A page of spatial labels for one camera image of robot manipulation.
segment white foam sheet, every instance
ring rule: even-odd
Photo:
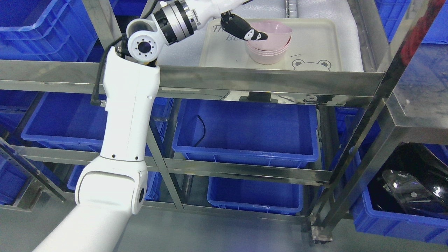
[[[254,0],[238,7],[233,13],[243,18],[285,18],[285,1]],[[158,64],[199,66],[206,30],[207,27],[204,27],[180,43],[165,47],[158,58]]]
[[[358,28],[346,0],[297,0],[299,18],[327,18],[336,25],[344,71],[363,72]]]

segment stacked pink bowls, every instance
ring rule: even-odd
[[[267,40],[252,40],[246,43],[249,56],[257,63],[271,65],[283,59],[291,43],[293,30],[281,22],[254,22],[251,26],[267,34]]]

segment black cable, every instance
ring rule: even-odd
[[[114,42],[108,45],[104,50],[103,55],[101,56],[101,61],[99,62],[98,66],[98,72],[96,73],[95,86],[93,88],[92,96],[90,97],[90,104],[94,106],[101,105],[101,100],[99,99],[99,82],[101,81],[101,78],[103,76],[103,69],[104,65],[106,64],[106,58],[108,57],[108,53],[113,46],[115,46],[118,42],[121,41],[122,37],[123,36],[120,36]]]
[[[157,2],[158,2],[158,1],[159,1],[159,0],[154,0],[154,2],[153,2],[152,5],[151,5],[151,8],[149,9],[149,11],[148,11],[144,16],[142,16],[142,18],[148,18],[149,15],[152,14],[152,12],[154,11],[155,6],[157,5]]]
[[[201,139],[199,139],[199,141],[194,145],[195,147],[197,147],[202,142],[202,140],[204,140],[204,137],[205,137],[205,123],[202,120],[200,115],[198,115],[198,119],[201,121],[202,126],[204,127],[204,134],[202,135]]]

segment stainless steel shelf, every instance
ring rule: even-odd
[[[0,89],[89,94],[98,65],[0,60]],[[188,66],[160,66],[160,72],[158,96],[161,97],[226,100],[231,92],[248,96],[250,91],[257,91],[287,96],[298,104],[352,107],[367,106],[384,76],[383,73]]]

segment robotic arm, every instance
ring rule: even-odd
[[[139,64],[118,56],[114,47],[105,52],[103,86],[108,117],[101,153],[80,175],[75,190],[77,206],[35,252],[114,249],[146,194],[146,134],[160,82],[155,60],[164,46],[193,35],[213,17],[221,18],[223,29],[240,39],[267,39],[266,34],[230,13],[247,2],[176,0],[148,18],[129,23],[129,39],[122,53],[128,51]]]

